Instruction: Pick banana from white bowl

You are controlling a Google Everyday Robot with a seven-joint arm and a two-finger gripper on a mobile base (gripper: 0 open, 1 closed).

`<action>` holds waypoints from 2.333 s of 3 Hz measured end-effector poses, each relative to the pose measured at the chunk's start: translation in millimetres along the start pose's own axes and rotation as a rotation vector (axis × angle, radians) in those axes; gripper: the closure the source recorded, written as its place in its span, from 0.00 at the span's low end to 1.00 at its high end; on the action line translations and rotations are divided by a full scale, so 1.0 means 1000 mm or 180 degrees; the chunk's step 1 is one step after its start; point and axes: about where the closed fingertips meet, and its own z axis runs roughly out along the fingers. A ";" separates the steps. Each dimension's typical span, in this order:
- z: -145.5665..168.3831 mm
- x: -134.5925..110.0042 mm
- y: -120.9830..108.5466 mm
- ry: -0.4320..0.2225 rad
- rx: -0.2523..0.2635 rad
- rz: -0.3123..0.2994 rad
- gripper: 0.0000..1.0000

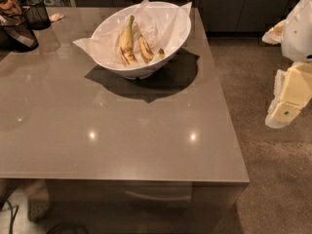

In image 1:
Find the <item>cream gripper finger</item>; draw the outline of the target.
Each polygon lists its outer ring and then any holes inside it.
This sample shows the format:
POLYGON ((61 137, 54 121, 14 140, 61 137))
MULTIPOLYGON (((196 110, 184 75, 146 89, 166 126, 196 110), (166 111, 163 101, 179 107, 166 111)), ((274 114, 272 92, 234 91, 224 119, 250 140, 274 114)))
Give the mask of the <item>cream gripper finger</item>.
POLYGON ((283 39, 283 31, 286 21, 283 19, 271 27, 262 36, 262 41, 267 44, 276 45, 280 44, 283 39))
POLYGON ((287 71, 278 70, 274 99, 268 108, 265 125, 281 129, 289 125, 312 98, 312 65, 295 62, 287 71))

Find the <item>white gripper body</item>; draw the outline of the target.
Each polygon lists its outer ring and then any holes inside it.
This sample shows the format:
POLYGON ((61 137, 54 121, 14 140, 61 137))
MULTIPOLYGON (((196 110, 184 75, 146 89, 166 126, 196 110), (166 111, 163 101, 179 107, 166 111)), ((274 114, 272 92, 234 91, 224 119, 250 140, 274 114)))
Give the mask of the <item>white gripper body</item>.
POLYGON ((312 0, 299 0, 282 31, 282 55, 292 61, 312 61, 312 0))

